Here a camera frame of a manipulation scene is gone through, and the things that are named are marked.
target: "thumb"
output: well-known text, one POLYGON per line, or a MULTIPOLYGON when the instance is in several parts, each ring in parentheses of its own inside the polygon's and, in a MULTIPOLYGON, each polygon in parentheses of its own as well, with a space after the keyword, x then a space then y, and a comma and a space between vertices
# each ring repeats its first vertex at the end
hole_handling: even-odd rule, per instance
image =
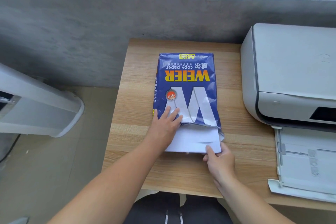
POLYGON ((210 158, 214 158, 214 157, 216 157, 216 154, 215 154, 215 152, 213 151, 213 149, 211 148, 210 145, 207 145, 207 146, 205 147, 205 150, 206 150, 206 152, 207 152, 207 154, 208 154, 208 158, 209 158, 209 159, 210 159, 210 158))

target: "finger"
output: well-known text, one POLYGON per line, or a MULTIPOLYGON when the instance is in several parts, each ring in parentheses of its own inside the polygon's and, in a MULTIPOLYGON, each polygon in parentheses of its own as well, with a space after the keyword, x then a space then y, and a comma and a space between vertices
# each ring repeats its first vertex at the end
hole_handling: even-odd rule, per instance
POLYGON ((158 111, 157 109, 154 109, 153 120, 157 120, 157 119, 158 119, 158 111))
POLYGON ((181 124, 182 119, 183 119, 183 115, 178 116, 178 118, 173 121, 174 126, 179 127, 180 124, 181 124))
POLYGON ((207 154, 208 154, 208 158, 209 158, 209 159, 211 159, 211 158, 215 158, 215 157, 216 157, 216 155, 215 155, 215 153, 214 153, 214 151, 213 151, 213 149, 211 148, 210 145, 207 145, 207 146, 205 147, 205 150, 207 151, 207 154))
POLYGON ((178 108, 178 107, 175 108, 175 110, 170 114, 168 119, 173 121, 176 118, 176 116, 178 115, 179 111, 180 111, 180 108, 178 108))
POLYGON ((161 118, 162 119, 166 119, 167 117, 168 117, 168 114, 169 114, 169 111, 170 111, 170 106, 168 105, 167 107, 166 107, 166 110, 163 112, 163 114, 161 115, 161 118))
POLYGON ((224 142, 220 142, 220 148, 222 150, 222 153, 231 152, 229 147, 224 142))

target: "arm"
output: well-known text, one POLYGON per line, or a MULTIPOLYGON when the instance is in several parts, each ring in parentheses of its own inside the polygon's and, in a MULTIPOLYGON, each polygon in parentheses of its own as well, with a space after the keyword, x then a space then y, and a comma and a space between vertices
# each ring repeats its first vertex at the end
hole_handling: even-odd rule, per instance
POLYGON ((182 116, 170 107, 153 121, 143 142, 94 178, 48 224, 122 223, 131 209, 142 184, 158 156, 168 147, 182 116))
POLYGON ((222 153, 215 154, 207 145, 203 160, 228 205, 242 224, 294 224, 259 195, 242 184, 235 175, 235 156, 221 143, 222 153))

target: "wood grain surface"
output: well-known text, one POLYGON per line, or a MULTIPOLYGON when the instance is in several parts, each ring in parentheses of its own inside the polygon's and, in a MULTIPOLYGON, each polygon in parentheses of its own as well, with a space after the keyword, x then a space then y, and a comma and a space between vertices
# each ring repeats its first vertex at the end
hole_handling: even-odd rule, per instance
MULTIPOLYGON (((152 120, 155 74, 159 53, 214 53, 218 112, 225 142, 236 156, 241 182, 270 204, 336 210, 336 204, 270 192, 267 179, 277 179, 273 129, 255 120, 242 97, 240 44, 131 39, 128 45, 108 138, 103 170, 133 150, 152 120)), ((142 188, 221 197, 201 154, 163 153, 142 188)))

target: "forearm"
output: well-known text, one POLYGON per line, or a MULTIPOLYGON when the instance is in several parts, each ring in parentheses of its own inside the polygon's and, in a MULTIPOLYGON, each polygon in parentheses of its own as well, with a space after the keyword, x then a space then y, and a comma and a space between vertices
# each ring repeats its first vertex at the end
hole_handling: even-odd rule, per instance
POLYGON ((294 224, 236 178, 221 182, 219 191, 241 224, 294 224))
POLYGON ((49 224, 122 223, 159 154, 141 143, 93 179, 49 224))

